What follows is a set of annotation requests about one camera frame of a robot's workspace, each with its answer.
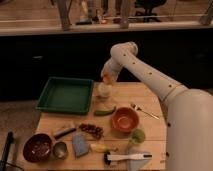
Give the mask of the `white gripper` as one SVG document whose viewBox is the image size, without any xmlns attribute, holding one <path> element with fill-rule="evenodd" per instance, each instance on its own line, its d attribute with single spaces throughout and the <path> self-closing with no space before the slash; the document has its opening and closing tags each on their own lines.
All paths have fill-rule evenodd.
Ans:
<svg viewBox="0 0 213 171">
<path fill-rule="evenodd" d="M 116 81 L 121 70 L 122 66 L 119 63 L 117 63 L 114 59 L 109 59 L 103 66 L 101 78 L 104 75 L 109 75 L 114 81 Z"/>
</svg>

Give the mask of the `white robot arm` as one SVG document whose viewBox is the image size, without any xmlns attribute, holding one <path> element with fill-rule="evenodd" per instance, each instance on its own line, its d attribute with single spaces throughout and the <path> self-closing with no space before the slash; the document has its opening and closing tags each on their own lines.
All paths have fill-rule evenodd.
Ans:
<svg viewBox="0 0 213 171">
<path fill-rule="evenodd" d="M 114 45 L 101 76 L 114 83 L 125 67 L 167 106 L 166 171 L 213 171 L 213 95 L 187 88 L 137 53 L 134 42 Z"/>
</svg>

